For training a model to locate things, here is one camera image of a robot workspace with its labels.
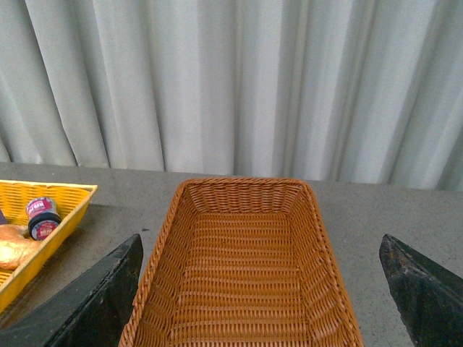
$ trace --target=basket rim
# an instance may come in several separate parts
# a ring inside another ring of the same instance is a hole
[[[97,184],[73,184],[73,183],[53,183],[53,182],[36,182],[36,181],[15,181],[8,179],[0,179],[0,183],[7,184],[25,184],[29,186],[45,186],[45,187],[66,187],[66,188],[81,188],[88,190],[92,195],[98,189]]]

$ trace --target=red label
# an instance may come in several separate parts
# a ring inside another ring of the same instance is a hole
[[[41,213],[51,210],[52,208],[53,205],[49,199],[46,197],[38,198],[29,203],[26,213],[29,219],[32,219]]]
[[[57,226],[57,222],[45,220],[34,227],[32,237],[36,240],[44,240]]]

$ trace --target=small jar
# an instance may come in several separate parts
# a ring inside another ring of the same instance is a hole
[[[29,234],[34,240],[41,241],[61,223],[56,211],[56,203],[49,197],[38,197],[26,206],[29,218]]]

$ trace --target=jar label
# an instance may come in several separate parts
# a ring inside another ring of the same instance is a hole
[[[38,197],[27,204],[26,213],[30,220],[44,212],[56,213],[56,208],[52,199]]]
[[[33,227],[30,235],[35,240],[44,240],[58,225],[59,224],[53,220],[44,220]]]

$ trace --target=wicker basket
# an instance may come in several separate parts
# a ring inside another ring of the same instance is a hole
[[[0,208],[10,223],[27,225],[26,204],[36,197],[56,201],[59,226],[41,242],[37,252],[15,271],[0,269],[0,312],[38,274],[46,260],[75,230],[98,186],[0,180]]]
[[[177,189],[119,346],[362,346],[312,189]]]

